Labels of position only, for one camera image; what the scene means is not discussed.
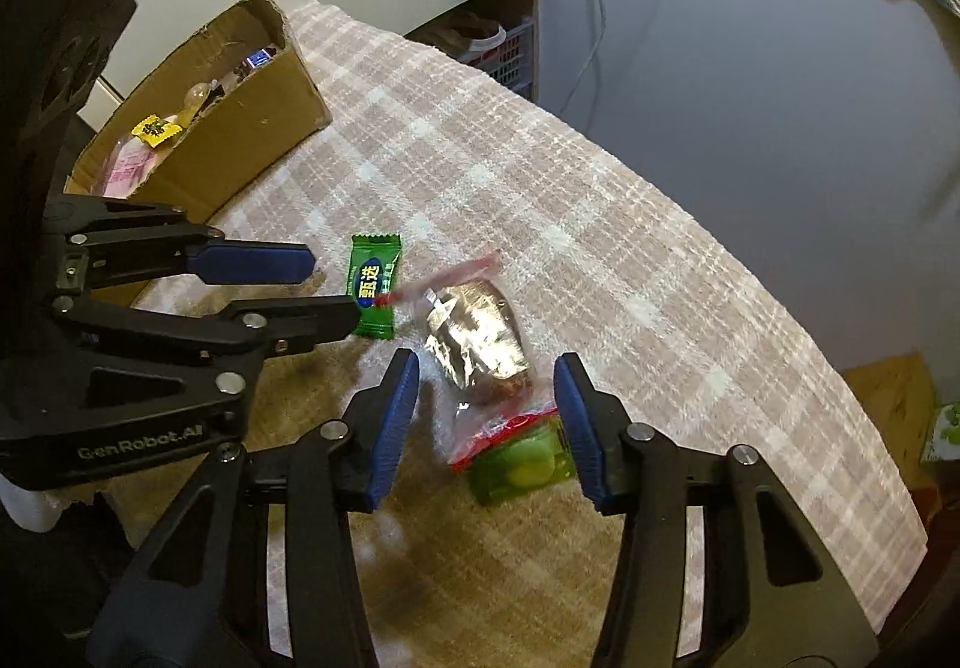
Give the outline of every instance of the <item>green candy wrapper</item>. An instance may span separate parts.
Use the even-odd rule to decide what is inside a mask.
[[[394,339],[394,309],[390,305],[377,305],[376,298],[390,291],[398,260],[400,235],[353,236],[347,294],[360,305],[357,334]]]

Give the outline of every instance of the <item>yellow label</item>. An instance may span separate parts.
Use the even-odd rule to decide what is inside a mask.
[[[182,131],[184,130],[176,125],[176,123],[170,123],[160,118],[159,115],[151,115],[150,118],[144,118],[134,126],[133,129],[131,129],[131,134],[133,134],[133,137],[140,137],[143,142],[155,148],[165,139],[170,139],[174,134],[179,134]]]

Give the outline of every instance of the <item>cardboard box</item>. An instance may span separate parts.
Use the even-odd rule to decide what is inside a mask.
[[[66,193],[90,193],[117,140],[143,118],[176,113],[190,86],[222,78],[271,43],[277,55],[173,137],[173,151],[128,198],[179,205],[191,221],[208,221],[301,139],[331,121],[286,17],[272,0],[237,2],[167,56],[80,154]],[[143,286],[114,286],[96,294],[128,305]]]
[[[937,414],[938,400],[920,354],[890,357],[843,372],[864,412],[880,431],[908,489],[934,486],[920,454]]]

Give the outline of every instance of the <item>candy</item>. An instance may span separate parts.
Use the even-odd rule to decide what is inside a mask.
[[[347,294],[360,305],[356,333],[364,337],[394,338],[394,309],[377,305],[376,298],[390,291],[397,261],[400,235],[354,235],[347,270]]]
[[[480,505],[494,505],[574,476],[558,417],[544,417],[523,435],[474,457],[467,468],[470,491]]]
[[[486,278],[426,291],[426,349],[476,405],[528,393],[531,368],[507,299]]]

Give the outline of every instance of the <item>green candy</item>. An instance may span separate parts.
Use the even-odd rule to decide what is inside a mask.
[[[394,282],[400,260],[400,235],[354,235],[347,270],[347,294],[360,307],[360,323],[355,332],[364,337],[394,339],[394,309],[376,305],[380,294],[387,294]]]
[[[573,478],[573,459],[560,438],[560,420],[544,417],[478,454],[467,468],[473,497],[480,505],[493,505]]]

